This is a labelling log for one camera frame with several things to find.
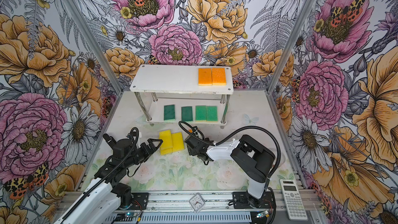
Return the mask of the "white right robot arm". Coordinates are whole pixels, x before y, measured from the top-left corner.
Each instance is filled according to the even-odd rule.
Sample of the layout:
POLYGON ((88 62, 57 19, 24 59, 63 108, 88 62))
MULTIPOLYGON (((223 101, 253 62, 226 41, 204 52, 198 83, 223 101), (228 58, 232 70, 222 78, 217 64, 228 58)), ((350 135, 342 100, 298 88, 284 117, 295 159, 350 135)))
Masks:
POLYGON ((278 150, 273 152, 246 134, 221 145, 206 143, 192 135, 184 143, 189 155, 198 157, 205 164, 217 160, 234 161, 249 177, 247 194, 255 200, 262 198, 280 163, 278 150))

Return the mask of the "dark green scouring sponge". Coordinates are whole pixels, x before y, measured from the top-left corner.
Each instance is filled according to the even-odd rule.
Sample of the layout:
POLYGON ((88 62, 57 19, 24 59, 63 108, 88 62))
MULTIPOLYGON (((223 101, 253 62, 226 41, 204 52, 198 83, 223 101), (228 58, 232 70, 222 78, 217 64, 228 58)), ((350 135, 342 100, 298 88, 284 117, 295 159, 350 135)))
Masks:
POLYGON ((193 109, 191 106, 183 106, 181 108, 181 120, 184 122, 193 121, 193 109))

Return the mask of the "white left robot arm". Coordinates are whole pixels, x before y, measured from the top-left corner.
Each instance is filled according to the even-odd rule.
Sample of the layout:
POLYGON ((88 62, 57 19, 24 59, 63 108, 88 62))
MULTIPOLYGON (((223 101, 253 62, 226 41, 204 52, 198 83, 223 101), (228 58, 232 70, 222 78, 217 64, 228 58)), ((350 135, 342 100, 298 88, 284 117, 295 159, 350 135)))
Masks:
POLYGON ((57 220, 56 224, 101 223, 118 208, 129 208, 133 202, 131 187, 120 181, 131 166, 146 162, 159 150, 162 140, 148 139, 137 145, 139 137, 116 141, 105 134, 104 140, 113 150, 105 164, 94 175, 88 188, 57 220))

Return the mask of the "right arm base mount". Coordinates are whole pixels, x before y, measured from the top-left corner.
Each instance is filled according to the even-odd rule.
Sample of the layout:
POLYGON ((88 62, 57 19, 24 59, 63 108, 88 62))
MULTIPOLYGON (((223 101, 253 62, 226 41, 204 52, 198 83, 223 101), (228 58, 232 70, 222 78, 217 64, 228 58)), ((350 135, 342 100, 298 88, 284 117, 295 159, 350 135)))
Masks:
POLYGON ((229 201, 228 206, 233 206, 235 209, 272 209, 276 207, 275 195, 266 190, 260 199, 251 196, 247 191, 232 192, 232 200, 229 201))

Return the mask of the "yellow sponge top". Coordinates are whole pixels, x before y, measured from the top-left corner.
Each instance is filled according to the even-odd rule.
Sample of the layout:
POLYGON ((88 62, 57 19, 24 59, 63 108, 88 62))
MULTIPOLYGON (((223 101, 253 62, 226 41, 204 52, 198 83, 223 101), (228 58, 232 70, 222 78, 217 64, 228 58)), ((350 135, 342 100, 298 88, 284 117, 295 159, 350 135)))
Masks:
POLYGON ((160 150, 173 148, 173 140, 171 130, 161 131, 159 133, 159 139, 163 142, 161 144, 160 150))

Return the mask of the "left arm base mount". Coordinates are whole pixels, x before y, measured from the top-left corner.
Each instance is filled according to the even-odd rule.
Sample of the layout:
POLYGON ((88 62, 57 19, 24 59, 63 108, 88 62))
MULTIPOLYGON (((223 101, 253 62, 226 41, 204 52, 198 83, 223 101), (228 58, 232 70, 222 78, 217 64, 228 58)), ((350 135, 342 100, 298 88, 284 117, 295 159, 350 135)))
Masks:
POLYGON ((131 187, 120 183, 116 189, 117 195, 120 196, 122 210, 146 210, 149 201, 149 193, 132 192, 131 187))

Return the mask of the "yellow sponge bottom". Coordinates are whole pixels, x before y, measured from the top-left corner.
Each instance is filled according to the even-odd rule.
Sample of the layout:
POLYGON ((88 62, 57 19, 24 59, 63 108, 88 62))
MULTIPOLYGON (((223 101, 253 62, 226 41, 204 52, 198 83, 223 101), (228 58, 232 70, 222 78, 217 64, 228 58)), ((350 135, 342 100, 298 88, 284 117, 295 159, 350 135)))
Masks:
POLYGON ((160 154, 163 155, 167 155, 173 152, 173 148, 167 148, 167 149, 162 149, 160 150, 160 154))

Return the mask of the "light green sponge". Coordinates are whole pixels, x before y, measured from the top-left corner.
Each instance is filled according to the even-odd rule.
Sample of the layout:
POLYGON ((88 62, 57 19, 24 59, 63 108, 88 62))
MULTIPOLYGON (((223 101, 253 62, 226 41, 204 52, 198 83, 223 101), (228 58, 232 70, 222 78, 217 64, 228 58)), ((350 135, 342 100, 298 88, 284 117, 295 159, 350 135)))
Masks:
POLYGON ((207 122, 218 122, 217 106, 207 106, 206 107, 206 121, 207 122))
POLYGON ((195 121, 203 122, 207 120, 207 106, 199 105, 195 107, 195 121))

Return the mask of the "orange sponge front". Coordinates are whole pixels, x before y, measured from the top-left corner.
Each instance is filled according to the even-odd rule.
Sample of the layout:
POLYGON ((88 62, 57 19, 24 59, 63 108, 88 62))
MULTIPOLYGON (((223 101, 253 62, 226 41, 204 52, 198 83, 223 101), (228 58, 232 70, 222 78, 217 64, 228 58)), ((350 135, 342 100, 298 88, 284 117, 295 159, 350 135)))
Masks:
POLYGON ((227 77, 226 70, 223 67, 215 67, 211 70, 212 85, 213 86, 226 86, 227 77))

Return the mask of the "orange sponge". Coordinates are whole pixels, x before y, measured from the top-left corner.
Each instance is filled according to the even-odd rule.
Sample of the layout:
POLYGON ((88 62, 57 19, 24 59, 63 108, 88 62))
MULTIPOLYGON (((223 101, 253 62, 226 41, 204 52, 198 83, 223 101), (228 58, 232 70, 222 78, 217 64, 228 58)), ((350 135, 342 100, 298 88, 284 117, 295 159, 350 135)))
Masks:
POLYGON ((212 86, 212 71, 211 68, 198 69, 198 85, 212 86))
POLYGON ((223 67, 215 67, 211 70, 212 85, 213 86, 226 86, 227 77, 226 70, 223 67))

